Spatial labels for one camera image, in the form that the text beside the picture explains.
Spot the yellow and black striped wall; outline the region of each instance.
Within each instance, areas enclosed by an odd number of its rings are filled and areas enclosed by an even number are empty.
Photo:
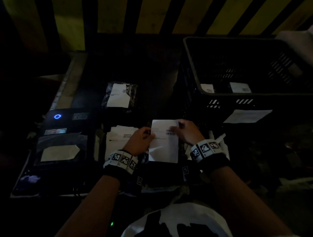
[[[0,0],[1,31],[36,52],[89,50],[98,33],[260,35],[306,30],[313,0]]]

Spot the hand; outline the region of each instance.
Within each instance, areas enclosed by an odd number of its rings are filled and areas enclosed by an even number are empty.
[[[133,156],[138,156],[139,154],[145,152],[148,149],[150,142],[155,137],[154,133],[149,135],[150,131],[151,128],[148,127],[142,127],[141,129],[135,131],[123,149],[128,151]]]
[[[178,122],[179,127],[172,126],[171,130],[175,132],[183,142],[193,146],[204,140],[204,136],[192,121],[178,119]]]

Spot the black plastic crate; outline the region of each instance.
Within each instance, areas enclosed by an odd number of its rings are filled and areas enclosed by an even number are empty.
[[[235,109],[294,110],[310,106],[312,68],[275,39],[184,38],[173,96],[184,118],[223,123]],[[229,82],[252,93],[232,93]],[[215,93],[200,84],[213,84]]]

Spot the blue power button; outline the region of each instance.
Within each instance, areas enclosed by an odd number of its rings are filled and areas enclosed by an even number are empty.
[[[56,114],[56,115],[54,116],[55,119],[59,119],[59,118],[61,118],[61,117],[62,117],[62,115],[60,115],[60,114]]]

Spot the wristband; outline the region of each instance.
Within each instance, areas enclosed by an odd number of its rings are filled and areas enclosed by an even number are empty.
[[[210,174],[213,170],[229,165],[224,151],[214,139],[198,142],[191,148],[190,156],[199,163],[200,169]]]
[[[103,175],[117,178],[124,184],[138,164],[138,158],[125,150],[112,152],[103,165]]]

